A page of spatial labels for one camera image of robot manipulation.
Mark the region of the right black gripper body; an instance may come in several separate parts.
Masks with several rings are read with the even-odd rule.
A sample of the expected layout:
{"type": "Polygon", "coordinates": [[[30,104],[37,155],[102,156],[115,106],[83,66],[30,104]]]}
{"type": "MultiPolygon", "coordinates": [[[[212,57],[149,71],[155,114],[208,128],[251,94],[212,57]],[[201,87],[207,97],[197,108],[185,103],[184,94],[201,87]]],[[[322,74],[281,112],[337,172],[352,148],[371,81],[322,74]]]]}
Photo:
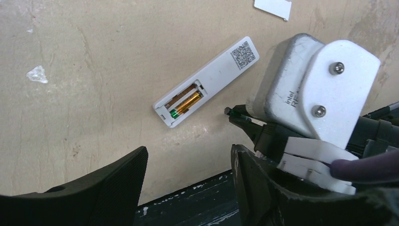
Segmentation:
{"type": "MultiPolygon", "coordinates": [[[[289,137],[304,136],[276,123],[268,123],[254,135],[254,150],[280,159],[289,137]]],[[[359,117],[346,150],[366,158],[399,147],[399,109],[384,107],[359,117]]]]}

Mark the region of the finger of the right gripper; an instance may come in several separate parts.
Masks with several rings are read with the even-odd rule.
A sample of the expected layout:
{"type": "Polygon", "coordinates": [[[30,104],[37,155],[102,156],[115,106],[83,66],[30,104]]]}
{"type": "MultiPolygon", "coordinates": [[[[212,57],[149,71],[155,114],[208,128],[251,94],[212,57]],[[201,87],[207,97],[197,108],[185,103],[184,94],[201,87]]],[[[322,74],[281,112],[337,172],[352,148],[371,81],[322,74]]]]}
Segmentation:
{"type": "MultiPolygon", "coordinates": [[[[252,117],[245,110],[245,105],[236,105],[232,109],[250,117],[252,120],[252,117]]],[[[268,147],[268,125],[266,123],[261,122],[261,124],[257,124],[253,121],[248,122],[232,117],[229,117],[229,122],[242,129],[251,139],[255,147],[268,147]]]]}

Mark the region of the green AAA battery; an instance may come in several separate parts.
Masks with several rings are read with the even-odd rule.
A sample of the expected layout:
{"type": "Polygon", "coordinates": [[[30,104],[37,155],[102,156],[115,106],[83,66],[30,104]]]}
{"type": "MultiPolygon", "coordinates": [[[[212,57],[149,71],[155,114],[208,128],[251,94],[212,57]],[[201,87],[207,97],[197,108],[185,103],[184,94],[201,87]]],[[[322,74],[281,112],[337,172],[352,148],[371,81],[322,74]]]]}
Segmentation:
{"type": "Polygon", "coordinates": [[[230,107],[226,107],[224,109],[224,114],[228,115],[229,117],[232,117],[232,118],[242,119],[242,120],[245,120],[245,121],[248,121],[248,122],[252,121],[250,117],[247,117],[246,115],[243,115],[242,113],[240,113],[238,111],[235,111],[235,110],[233,110],[230,107]]]}

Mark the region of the white battery cover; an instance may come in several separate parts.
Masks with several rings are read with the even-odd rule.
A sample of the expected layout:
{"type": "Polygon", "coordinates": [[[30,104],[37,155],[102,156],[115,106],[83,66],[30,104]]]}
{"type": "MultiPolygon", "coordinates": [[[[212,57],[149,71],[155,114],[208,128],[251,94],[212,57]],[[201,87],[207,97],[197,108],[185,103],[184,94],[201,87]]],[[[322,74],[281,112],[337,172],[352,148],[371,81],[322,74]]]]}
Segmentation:
{"type": "Polygon", "coordinates": [[[292,2],[288,0],[254,0],[254,7],[288,21],[292,2]]]}

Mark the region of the white remote control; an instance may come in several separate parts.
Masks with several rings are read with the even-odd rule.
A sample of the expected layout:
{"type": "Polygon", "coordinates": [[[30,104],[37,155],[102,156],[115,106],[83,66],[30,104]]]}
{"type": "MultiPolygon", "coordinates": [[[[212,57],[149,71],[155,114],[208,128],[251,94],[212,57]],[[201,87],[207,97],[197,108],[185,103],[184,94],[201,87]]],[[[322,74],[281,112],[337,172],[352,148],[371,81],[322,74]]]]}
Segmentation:
{"type": "Polygon", "coordinates": [[[242,75],[258,60],[259,53],[251,38],[246,36],[179,83],[155,102],[152,107],[169,128],[174,128],[242,75]],[[201,93],[202,98],[186,113],[177,119],[173,119],[170,111],[196,91],[201,93]]]}

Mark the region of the gold AAA battery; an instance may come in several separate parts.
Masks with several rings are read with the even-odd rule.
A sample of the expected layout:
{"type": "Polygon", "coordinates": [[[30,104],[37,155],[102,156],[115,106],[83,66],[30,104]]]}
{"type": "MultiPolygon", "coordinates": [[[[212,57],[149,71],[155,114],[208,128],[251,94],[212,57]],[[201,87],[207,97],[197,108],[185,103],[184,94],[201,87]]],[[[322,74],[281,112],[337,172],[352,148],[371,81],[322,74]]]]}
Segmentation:
{"type": "Polygon", "coordinates": [[[170,111],[170,115],[173,119],[177,119],[182,114],[186,113],[195,103],[197,103],[202,98],[199,91],[192,93],[183,102],[178,104],[175,108],[170,111]]]}

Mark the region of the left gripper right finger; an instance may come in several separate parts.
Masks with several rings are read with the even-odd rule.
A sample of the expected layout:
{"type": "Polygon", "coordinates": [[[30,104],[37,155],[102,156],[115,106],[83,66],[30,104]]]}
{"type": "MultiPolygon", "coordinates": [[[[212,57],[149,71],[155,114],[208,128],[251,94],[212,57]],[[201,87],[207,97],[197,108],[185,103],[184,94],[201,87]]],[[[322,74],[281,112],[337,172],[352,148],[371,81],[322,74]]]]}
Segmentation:
{"type": "Polygon", "coordinates": [[[244,226],[396,226],[399,191],[376,187],[346,195],[314,186],[231,147],[231,167],[244,226]]]}

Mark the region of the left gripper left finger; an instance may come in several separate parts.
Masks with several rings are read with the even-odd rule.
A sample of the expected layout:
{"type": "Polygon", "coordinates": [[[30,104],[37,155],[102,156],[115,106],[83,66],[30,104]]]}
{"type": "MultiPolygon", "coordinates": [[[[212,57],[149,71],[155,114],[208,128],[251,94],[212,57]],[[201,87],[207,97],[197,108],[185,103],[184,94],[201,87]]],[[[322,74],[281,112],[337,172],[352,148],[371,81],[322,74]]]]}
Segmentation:
{"type": "Polygon", "coordinates": [[[2,226],[132,226],[148,162],[141,146],[43,193],[0,197],[2,226]]]}

